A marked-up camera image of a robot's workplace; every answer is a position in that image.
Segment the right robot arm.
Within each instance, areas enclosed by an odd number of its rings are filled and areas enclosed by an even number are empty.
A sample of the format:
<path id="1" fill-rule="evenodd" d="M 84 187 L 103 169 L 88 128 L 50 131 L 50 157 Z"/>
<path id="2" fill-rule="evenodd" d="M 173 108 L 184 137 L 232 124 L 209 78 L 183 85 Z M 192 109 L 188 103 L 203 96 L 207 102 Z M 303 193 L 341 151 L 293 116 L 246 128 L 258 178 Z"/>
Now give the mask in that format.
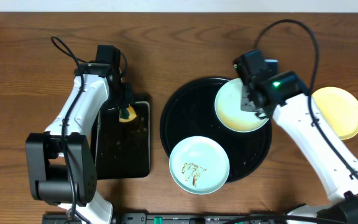
<path id="1" fill-rule="evenodd" d="M 294 72 L 238 72 L 251 105 L 274 120 L 317 173 L 330 205 L 300 206 L 285 223 L 358 223 L 358 159 L 333 131 Z"/>

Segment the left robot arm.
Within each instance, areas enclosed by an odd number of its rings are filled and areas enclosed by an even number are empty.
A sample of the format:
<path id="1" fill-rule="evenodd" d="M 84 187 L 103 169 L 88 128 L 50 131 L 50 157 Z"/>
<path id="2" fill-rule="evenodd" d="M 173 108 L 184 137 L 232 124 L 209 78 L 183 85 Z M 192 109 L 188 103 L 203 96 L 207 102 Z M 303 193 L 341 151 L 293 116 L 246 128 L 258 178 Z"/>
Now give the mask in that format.
<path id="1" fill-rule="evenodd" d="M 30 194 L 67 211 L 63 223 L 111 223 L 113 205 L 97 192 L 88 143 L 102 106 L 121 96 L 118 62 L 91 61 L 75 69 L 73 89 L 55 120 L 25 142 Z"/>

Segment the yellow plate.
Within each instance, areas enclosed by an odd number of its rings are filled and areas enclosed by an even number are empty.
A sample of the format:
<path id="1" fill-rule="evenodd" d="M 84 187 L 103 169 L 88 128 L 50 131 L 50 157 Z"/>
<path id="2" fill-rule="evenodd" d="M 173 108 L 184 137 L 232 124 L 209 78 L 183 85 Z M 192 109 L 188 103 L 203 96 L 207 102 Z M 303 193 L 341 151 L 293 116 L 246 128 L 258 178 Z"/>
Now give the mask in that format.
<path id="1" fill-rule="evenodd" d="M 312 97 L 321 114 L 342 139 L 358 133 L 358 100 L 342 88 L 327 86 L 316 90 Z"/>

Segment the green yellow sponge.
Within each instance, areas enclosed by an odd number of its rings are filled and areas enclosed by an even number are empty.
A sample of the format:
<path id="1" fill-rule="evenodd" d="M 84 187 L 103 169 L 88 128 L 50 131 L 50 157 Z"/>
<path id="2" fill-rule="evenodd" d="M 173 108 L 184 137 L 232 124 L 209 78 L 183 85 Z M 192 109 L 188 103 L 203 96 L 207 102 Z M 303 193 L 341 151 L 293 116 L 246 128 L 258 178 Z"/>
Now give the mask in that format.
<path id="1" fill-rule="evenodd" d="M 132 106 L 119 110 L 119 122 L 128 123 L 133 121 L 137 117 L 136 112 Z"/>

